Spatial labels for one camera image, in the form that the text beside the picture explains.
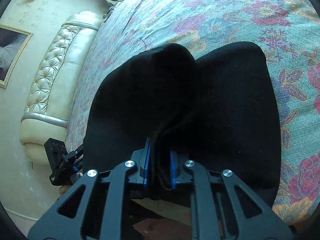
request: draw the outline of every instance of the black fabric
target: black fabric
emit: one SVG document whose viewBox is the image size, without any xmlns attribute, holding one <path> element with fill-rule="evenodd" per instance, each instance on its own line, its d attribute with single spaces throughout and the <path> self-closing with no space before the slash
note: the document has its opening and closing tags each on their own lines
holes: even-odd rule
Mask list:
<svg viewBox="0 0 320 240">
<path fill-rule="evenodd" d="M 207 169 L 231 169 L 272 206 L 281 141 L 276 99 L 262 50 L 249 42 L 194 60 L 169 44 L 132 57 L 105 77 L 84 138 L 84 171 L 113 169 L 151 137 L 151 185 L 170 189 L 169 147 Z"/>
<path fill-rule="evenodd" d="M 16 227 L 0 202 L 0 236 L 3 240 L 27 240 Z"/>
</svg>

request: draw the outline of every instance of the pink flower pattern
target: pink flower pattern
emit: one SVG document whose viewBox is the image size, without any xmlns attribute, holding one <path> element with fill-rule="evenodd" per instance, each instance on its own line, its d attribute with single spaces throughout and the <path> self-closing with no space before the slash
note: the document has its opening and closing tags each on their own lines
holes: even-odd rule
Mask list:
<svg viewBox="0 0 320 240">
<path fill-rule="evenodd" d="M 304 197 L 314 200 L 319 195 L 320 153 L 300 162 L 298 174 L 289 181 L 288 186 L 292 204 Z"/>
<path fill-rule="evenodd" d="M 310 68 L 308 71 L 308 78 L 311 85 L 318 91 L 318 95 L 315 98 L 314 107 L 320 114 L 320 63 L 316 65 L 316 68 Z"/>
<path fill-rule="evenodd" d="M 258 25 L 291 26 L 286 19 L 288 12 L 269 1 L 257 1 L 251 7 L 245 7 L 244 12 L 253 14 L 251 20 Z"/>
<path fill-rule="evenodd" d="M 121 43 L 121 45 L 127 45 L 133 38 L 134 34 L 136 33 L 136 30 L 132 29 L 125 37 L 124 41 Z"/>
<path fill-rule="evenodd" d="M 189 30 L 199 30 L 200 23 L 203 22 L 203 20 L 204 20 L 204 15 L 198 15 L 198 16 L 184 19 L 177 23 L 173 31 L 175 33 L 183 33 Z"/>
</svg>

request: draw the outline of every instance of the bed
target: bed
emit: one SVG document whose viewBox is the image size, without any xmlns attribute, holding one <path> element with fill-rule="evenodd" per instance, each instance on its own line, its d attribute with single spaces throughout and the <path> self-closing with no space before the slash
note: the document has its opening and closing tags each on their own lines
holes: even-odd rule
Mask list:
<svg viewBox="0 0 320 240">
<path fill-rule="evenodd" d="M 82 143 L 100 83 L 132 56 L 176 42 L 199 58 L 236 41 L 262 48 L 276 95 L 282 164 L 273 210 L 288 225 L 307 219 L 320 201 L 320 19 L 309 0 L 124 0 L 101 25 L 85 60 L 67 149 Z M 189 223 L 184 207 L 139 203 Z"/>
</svg>

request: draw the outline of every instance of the framed painting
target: framed painting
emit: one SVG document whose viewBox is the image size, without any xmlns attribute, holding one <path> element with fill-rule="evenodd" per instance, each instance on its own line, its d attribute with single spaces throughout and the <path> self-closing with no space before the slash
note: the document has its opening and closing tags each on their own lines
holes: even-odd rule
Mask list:
<svg viewBox="0 0 320 240">
<path fill-rule="evenodd" d="M 0 25 L 0 87 L 6 88 L 14 65 L 33 33 Z"/>
</svg>

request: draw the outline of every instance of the picture frame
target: picture frame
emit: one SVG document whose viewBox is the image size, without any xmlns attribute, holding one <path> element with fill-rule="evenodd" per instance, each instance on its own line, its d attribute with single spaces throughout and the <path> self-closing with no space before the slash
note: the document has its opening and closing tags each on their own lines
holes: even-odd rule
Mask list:
<svg viewBox="0 0 320 240">
<path fill-rule="evenodd" d="M 0 87 L 6 88 L 17 60 L 33 33 L 0 25 Z"/>
</svg>

